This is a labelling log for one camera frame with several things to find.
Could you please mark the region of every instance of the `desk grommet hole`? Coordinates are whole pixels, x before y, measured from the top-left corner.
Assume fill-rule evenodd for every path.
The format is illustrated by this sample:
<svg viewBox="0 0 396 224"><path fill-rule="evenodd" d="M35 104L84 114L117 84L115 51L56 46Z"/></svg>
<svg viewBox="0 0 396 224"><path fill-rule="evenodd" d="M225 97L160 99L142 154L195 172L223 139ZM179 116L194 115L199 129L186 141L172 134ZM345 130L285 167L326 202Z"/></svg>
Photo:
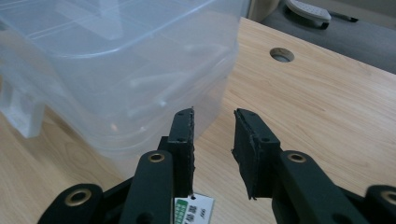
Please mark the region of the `desk grommet hole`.
<svg viewBox="0 0 396 224"><path fill-rule="evenodd" d="M289 63L294 60L294 54L288 49L274 48L270 50L270 55L273 59L282 63Z"/></svg>

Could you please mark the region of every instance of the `black object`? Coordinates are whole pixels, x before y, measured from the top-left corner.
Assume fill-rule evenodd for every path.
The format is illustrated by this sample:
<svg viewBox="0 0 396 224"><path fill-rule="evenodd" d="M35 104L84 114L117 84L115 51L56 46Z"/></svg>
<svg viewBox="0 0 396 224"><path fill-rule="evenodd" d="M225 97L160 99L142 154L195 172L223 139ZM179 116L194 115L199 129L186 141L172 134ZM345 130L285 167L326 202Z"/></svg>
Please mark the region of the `black object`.
<svg viewBox="0 0 396 224"><path fill-rule="evenodd" d="M193 193L193 130L193 110L179 111L169 137L140 158L133 178L106 192L94 184L66 189L38 223L173 223L174 198Z"/></svg>
<svg viewBox="0 0 396 224"><path fill-rule="evenodd" d="M277 223L396 223L396 188L372 186L364 198L334 185L308 155L283 151L255 113L235 112L233 156L250 198L272 198Z"/></svg>

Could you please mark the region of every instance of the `white object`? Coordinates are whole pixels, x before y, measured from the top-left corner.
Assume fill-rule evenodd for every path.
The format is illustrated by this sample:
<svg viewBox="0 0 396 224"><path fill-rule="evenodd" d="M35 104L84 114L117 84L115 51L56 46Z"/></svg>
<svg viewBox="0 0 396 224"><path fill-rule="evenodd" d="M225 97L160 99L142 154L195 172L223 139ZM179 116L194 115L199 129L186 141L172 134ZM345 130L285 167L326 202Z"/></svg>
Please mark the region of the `white object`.
<svg viewBox="0 0 396 224"><path fill-rule="evenodd" d="M191 198L175 198L175 224L208 224L215 200L202 194Z"/></svg>
<svg viewBox="0 0 396 224"><path fill-rule="evenodd" d="M297 15L312 21L329 23L332 19L332 16L326 9L314 7L296 0L287 0L286 6Z"/></svg>
<svg viewBox="0 0 396 224"><path fill-rule="evenodd" d="M0 109L25 137L44 105L101 154L156 149L174 114L217 115L244 0L0 2Z"/></svg>

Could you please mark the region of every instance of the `label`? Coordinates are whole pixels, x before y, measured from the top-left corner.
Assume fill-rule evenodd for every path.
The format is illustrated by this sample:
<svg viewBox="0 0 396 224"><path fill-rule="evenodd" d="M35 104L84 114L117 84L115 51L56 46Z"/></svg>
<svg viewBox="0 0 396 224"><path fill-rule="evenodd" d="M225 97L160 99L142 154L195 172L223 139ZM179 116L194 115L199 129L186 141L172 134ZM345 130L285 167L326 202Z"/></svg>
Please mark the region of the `label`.
<svg viewBox="0 0 396 224"><path fill-rule="evenodd" d="M175 224L208 224L214 199L194 194L191 198L175 198Z"/></svg>

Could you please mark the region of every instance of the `clear plastic container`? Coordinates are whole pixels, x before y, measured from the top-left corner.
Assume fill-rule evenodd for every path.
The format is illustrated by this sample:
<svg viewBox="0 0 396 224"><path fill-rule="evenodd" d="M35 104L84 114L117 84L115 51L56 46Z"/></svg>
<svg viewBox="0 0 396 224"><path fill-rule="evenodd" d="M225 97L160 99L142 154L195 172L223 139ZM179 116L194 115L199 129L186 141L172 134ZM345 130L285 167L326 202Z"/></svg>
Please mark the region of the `clear plastic container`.
<svg viewBox="0 0 396 224"><path fill-rule="evenodd" d="M217 115L244 0L0 2L0 109L25 137L44 106L117 158L156 149L174 114Z"/></svg>

